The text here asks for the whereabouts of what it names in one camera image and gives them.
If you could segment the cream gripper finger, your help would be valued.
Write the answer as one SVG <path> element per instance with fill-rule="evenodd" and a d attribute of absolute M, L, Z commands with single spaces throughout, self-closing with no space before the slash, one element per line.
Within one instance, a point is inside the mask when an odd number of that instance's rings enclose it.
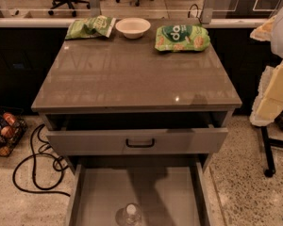
<path fill-rule="evenodd" d="M 258 41 L 270 41 L 271 40 L 272 31 L 273 31 L 274 22 L 275 22 L 275 16 L 270 18 L 264 24 L 262 24 L 259 27 L 255 28 L 251 32 L 250 38 L 253 39 L 253 40 L 258 40 Z"/>
<path fill-rule="evenodd" d="M 266 126 L 283 111 L 283 60 L 275 68 L 267 66 L 258 85 L 258 96 L 253 106 L 250 122 Z"/>

